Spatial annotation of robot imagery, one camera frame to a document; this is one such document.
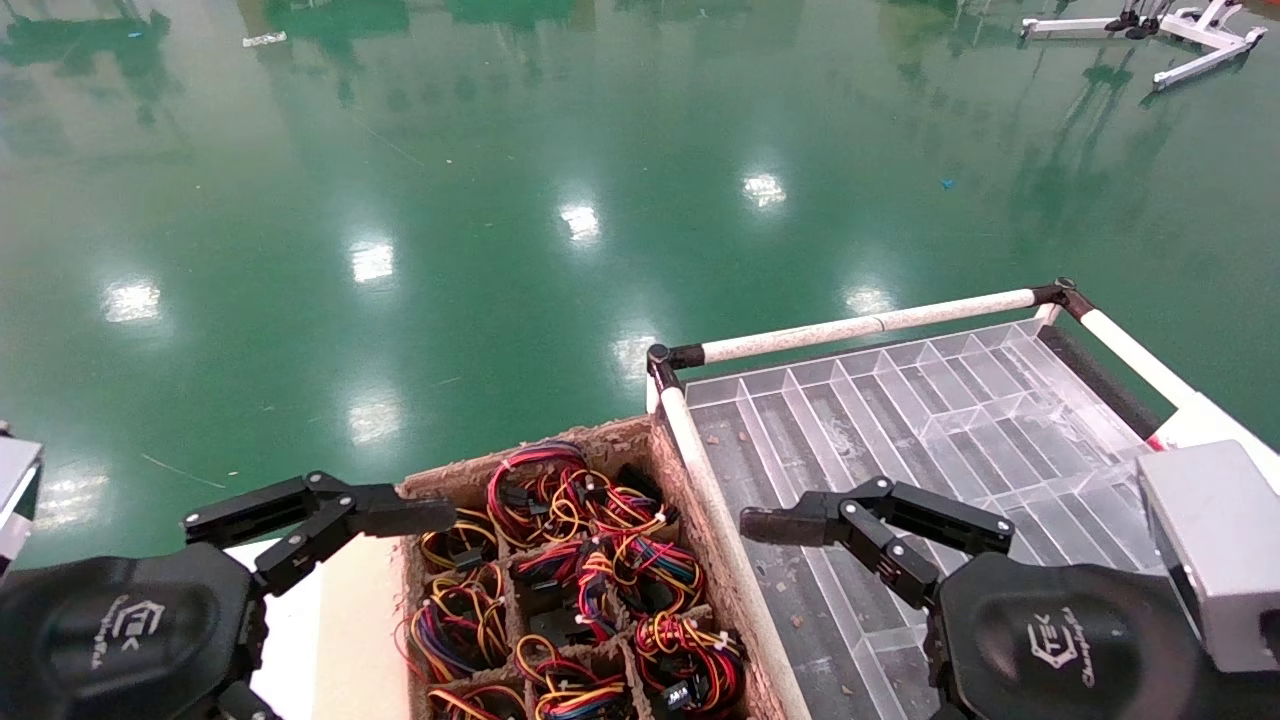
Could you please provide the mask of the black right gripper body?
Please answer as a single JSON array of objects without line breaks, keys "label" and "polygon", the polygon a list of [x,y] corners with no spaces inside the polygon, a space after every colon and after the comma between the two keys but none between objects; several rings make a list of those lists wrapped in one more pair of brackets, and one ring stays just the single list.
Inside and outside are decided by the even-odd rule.
[{"label": "black right gripper body", "polygon": [[983,553],[931,610],[931,684],[969,719],[1275,719],[1275,671],[1224,673],[1162,577]]}]

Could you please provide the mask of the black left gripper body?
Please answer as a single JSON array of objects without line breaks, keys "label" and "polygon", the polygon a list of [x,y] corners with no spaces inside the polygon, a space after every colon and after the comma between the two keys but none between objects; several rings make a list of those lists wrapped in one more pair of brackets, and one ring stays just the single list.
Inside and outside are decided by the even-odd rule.
[{"label": "black left gripper body", "polygon": [[3,580],[5,719],[221,719],[215,696],[260,667],[265,593],[230,555],[191,544]]}]

